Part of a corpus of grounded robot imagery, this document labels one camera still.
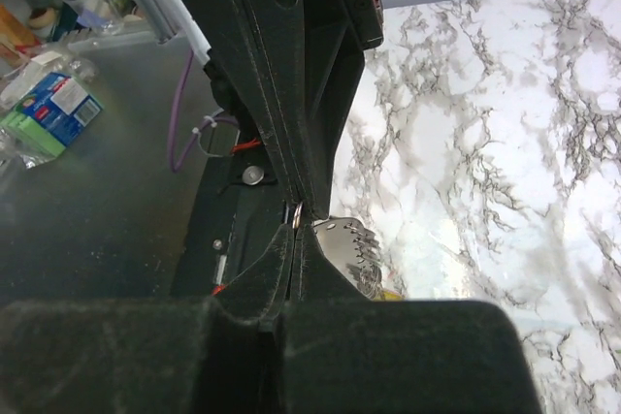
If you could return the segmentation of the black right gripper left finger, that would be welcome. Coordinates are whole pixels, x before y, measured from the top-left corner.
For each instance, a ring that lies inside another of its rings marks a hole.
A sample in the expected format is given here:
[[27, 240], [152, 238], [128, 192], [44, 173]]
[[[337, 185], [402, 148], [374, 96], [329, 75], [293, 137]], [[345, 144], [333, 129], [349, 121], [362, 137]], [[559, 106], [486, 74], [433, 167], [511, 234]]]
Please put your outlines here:
[[213, 323], [274, 332], [286, 302], [294, 249], [295, 231], [280, 225], [263, 254], [213, 298]]

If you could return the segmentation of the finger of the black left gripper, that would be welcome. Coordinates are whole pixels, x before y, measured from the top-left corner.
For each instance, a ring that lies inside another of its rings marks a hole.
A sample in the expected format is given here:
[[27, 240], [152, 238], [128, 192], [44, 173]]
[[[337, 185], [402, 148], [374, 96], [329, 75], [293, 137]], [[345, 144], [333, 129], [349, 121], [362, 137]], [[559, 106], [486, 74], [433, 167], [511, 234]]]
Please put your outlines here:
[[324, 218], [363, 66], [344, 0], [241, 0], [257, 126], [290, 204]]
[[286, 202], [297, 202], [296, 170], [285, 159], [290, 144], [281, 120], [281, 99], [297, 95], [294, 59], [272, 60], [278, 39], [297, 32], [296, 8], [276, 0], [181, 0], [207, 38], [213, 59], [250, 113], [267, 149]]

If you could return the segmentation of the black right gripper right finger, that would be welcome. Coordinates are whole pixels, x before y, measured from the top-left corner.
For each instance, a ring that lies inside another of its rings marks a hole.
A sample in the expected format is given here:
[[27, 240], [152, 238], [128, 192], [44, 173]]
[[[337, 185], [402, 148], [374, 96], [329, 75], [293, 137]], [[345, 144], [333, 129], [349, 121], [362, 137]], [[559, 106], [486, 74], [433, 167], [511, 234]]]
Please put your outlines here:
[[290, 300], [368, 302], [325, 257], [310, 224], [302, 225], [295, 238], [290, 277]]

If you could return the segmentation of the steel key organizer red handle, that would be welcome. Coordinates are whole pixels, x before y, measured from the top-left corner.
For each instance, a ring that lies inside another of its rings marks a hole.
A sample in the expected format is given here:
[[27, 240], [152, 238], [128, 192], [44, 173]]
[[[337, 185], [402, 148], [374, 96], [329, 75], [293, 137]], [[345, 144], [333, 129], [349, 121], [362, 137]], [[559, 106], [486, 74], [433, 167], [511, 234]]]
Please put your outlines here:
[[353, 217], [313, 220], [298, 206], [292, 221], [295, 233], [305, 224], [311, 225], [323, 254], [338, 271], [369, 301], [379, 301], [384, 288], [375, 233]]

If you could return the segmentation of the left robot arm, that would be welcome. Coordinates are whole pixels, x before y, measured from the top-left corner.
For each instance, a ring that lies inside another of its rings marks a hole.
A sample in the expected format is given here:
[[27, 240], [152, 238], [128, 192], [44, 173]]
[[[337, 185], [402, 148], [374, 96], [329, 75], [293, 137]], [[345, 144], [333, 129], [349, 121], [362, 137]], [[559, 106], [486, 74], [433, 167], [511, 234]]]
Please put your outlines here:
[[380, 0], [136, 0], [156, 34], [179, 27], [232, 87], [284, 200], [328, 215], [334, 159]]

